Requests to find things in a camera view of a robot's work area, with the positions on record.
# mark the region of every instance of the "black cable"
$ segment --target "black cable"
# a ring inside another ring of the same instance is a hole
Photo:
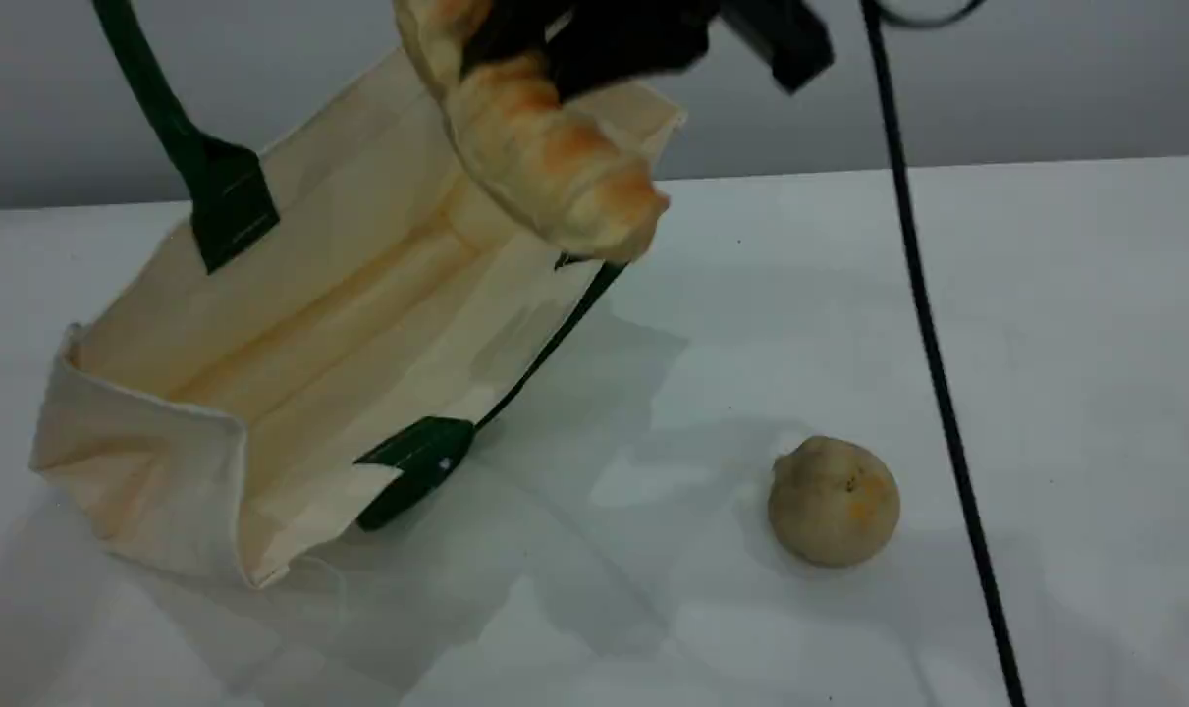
[[[864,14],[864,33],[869,39],[869,52],[873,53],[873,71],[877,81],[877,100],[882,103],[882,130],[887,138],[887,152],[891,157],[891,175],[894,178],[895,207],[899,208],[899,229],[904,234],[905,264],[908,265],[908,282],[912,288],[913,308],[917,309],[917,328],[921,330],[921,347],[926,349],[926,366],[930,367],[930,379],[935,387],[935,399],[938,404],[938,416],[943,419],[944,437],[948,440],[948,454],[952,461],[952,475],[956,478],[956,493],[961,500],[961,511],[965,516],[965,531],[974,551],[974,563],[979,569],[979,582],[983,586],[983,600],[988,610],[990,635],[994,648],[1000,657],[1000,670],[1004,673],[1004,687],[1008,693],[1012,707],[1026,707],[1026,697],[1021,689],[1021,676],[1017,670],[1017,655],[1012,650],[1012,637],[1008,635],[1008,621],[1000,601],[1000,587],[994,577],[990,564],[990,551],[986,545],[983,519],[979,515],[977,500],[974,497],[974,484],[970,480],[970,466],[965,461],[965,444],[961,442],[961,428],[956,419],[952,393],[948,385],[948,372],[944,371],[944,356],[938,348],[938,332],[935,330],[935,318],[931,315],[930,295],[926,291],[926,273],[921,266],[921,247],[917,241],[917,222],[913,219],[912,194],[908,189],[908,166],[905,160],[904,135],[899,131],[899,112],[895,109],[894,88],[891,84],[891,65],[887,59],[887,46],[882,37],[882,23],[889,26],[907,29],[936,29],[946,26],[965,18],[979,8],[984,0],[971,0],[964,8],[939,20],[919,20],[905,18],[891,12],[877,0],[860,0],[860,10]]]

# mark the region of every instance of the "canvas tote bag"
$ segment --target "canvas tote bag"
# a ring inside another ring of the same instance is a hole
[[[436,487],[619,269],[566,257],[464,173],[389,55],[262,156],[200,133],[127,0],[95,0],[191,214],[52,364],[31,468],[111,551],[263,587]],[[660,156],[682,113],[577,100]]]

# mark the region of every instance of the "bread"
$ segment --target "bread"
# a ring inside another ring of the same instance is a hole
[[[650,165],[560,106],[545,58],[523,53],[460,76],[492,0],[394,0],[402,45],[441,103],[454,152],[514,219],[566,253],[628,263],[646,253],[668,198]]]

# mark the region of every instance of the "white tabletop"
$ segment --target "white tabletop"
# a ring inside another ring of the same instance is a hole
[[[1189,705],[1189,158],[913,179],[1030,703]],[[184,207],[0,213],[0,706],[1005,703],[888,175],[666,188],[447,486],[262,594],[109,558],[25,471],[61,328]],[[766,531],[814,433],[904,494],[848,572]]]

